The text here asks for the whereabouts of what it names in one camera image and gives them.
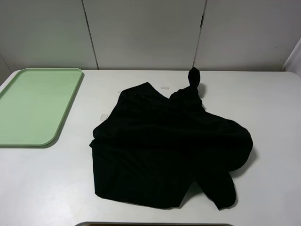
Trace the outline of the black short sleeve shirt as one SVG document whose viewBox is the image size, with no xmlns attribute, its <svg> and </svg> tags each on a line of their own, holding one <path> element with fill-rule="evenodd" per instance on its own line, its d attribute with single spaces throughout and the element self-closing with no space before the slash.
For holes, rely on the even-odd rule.
<svg viewBox="0 0 301 226">
<path fill-rule="evenodd" d="M 230 173 L 247 162 L 251 135 L 205 111 L 197 68 L 188 81 L 170 97 L 147 82 L 121 92 L 90 143 L 97 196 L 169 209 L 181 205 L 195 182 L 218 209 L 235 204 Z"/>
</svg>

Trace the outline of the light green plastic tray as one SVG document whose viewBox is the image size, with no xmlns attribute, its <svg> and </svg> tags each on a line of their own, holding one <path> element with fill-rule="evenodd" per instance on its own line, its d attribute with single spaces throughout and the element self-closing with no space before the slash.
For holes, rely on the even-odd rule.
<svg viewBox="0 0 301 226">
<path fill-rule="evenodd" d="M 0 145 L 51 143 L 83 76 L 77 68 L 20 70 L 0 93 Z"/>
</svg>

